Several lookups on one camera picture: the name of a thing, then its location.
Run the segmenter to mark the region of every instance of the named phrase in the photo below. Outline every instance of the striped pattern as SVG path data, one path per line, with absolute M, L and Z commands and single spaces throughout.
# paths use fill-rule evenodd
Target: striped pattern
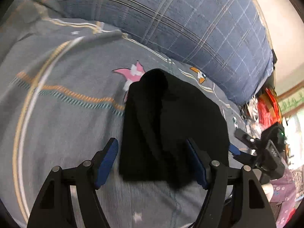
M 17 77 L 13 79 L 11 84 L 28 90 L 31 86 L 32 78 L 24 72 L 17 74 Z M 119 105 L 111 97 L 94 98 L 85 96 L 83 94 L 75 93 L 63 86 L 49 86 L 44 85 L 39 92 L 41 96 L 53 96 L 60 99 L 63 102 L 71 105 L 81 106 L 87 109 L 109 109 L 117 116 L 123 116 L 125 107 Z

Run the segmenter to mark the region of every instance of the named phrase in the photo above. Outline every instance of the orange star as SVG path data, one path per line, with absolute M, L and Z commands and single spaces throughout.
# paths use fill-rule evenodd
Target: orange star
M 204 75 L 199 69 L 195 67 L 191 67 L 190 69 L 197 73 L 197 78 L 199 79 L 200 84 L 206 80 L 206 75 Z

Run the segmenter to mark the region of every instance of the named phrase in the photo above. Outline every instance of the orange stripe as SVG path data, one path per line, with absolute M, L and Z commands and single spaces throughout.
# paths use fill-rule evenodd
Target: orange stripe
M 33 80 L 33 78 L 30 77 L 25 72 L 18 73 L 17 77 L 22 79 L 23 81 L 25 81 L 28 84 L 31 84 L 32 80 Z M 89 96 L 85 96 L 80 93 L 75 93 L 75 92 L 71 91 L 70 89 L 63 87 L 63 86 L 59 86 L 59 85 L 55 85 L 55 86 L 44 85 L 42 90 L 56 90 L 58 92 L 64 93 L 65 95 L 67 95 L 69 97 L 73 97 L 73 98 L 80 99 L 80 100 L 90 102 L 90 103 L 100 103 L 100 102 L 104 102 L 104 101 L 110 102 L 118 110 L 125 109 L 125 107 L 123 105 L 116 103 L 116 101 L 111 97 L 103 97 L 103 98 L 89 97 Z

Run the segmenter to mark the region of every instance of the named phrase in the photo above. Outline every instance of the metal screw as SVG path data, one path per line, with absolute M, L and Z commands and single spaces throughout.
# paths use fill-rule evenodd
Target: metal screw
M 244 170 L 245 171 L 251 171 L 251 167 L 249 165 L 244 165 Z
M 219 161 L 217 161 L 217 160 L 212 160 L 211 164 L 212 164 L 213 166 L 219 166 Z
M 82 163 L 84 166 L 90 166 L 91 165 L 91 161 L 90 160 L 86 160 L 85 162 Z
M 58 165 L 56 165 L 52 168 L 52 171 L 57 172 L 57 171 L 59 171 L 59 169 L 60 169 L 60 167 Z

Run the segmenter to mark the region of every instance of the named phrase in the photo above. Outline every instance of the pink star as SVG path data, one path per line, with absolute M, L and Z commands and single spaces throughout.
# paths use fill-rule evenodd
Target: pink star
M 113 72 L 122 74 L 127 79 L 127 81 L 124 85 L 124 90 L 126 91 L 124 101 L 126 102 L 130 85 L 133 82 L 139 81 L 140 78 L 145 73 L 145 70 L 143 69 L 143 66 L 140 64 L 140 62 L 137 61 L 136 66 L 134 64 L 132 64 L 130 69 L 128 69 L 128 68 L 116 69 L 116 70 L 113 70 Z

